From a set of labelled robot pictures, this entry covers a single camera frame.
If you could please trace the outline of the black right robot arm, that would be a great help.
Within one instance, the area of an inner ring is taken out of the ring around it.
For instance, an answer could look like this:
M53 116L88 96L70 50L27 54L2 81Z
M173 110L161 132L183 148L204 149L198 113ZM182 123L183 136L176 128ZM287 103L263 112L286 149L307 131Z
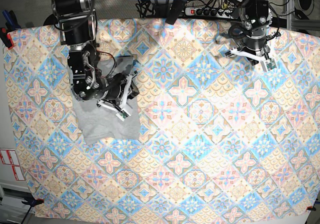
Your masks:
M131 85L124 74L102 74L96 35L96 0L51 0L61 45L69 46L67 65L71 91L78 101L96 99L98 106L120 108L122 95Z

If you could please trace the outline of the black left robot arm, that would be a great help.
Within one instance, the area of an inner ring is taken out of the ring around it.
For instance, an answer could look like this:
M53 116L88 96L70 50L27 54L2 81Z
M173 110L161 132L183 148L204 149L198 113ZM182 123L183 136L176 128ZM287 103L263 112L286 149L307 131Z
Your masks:
M272 22L268 0L244 0L238 7L240 23L233 24L228 35L237 50L261 56L267 42L267 26Z

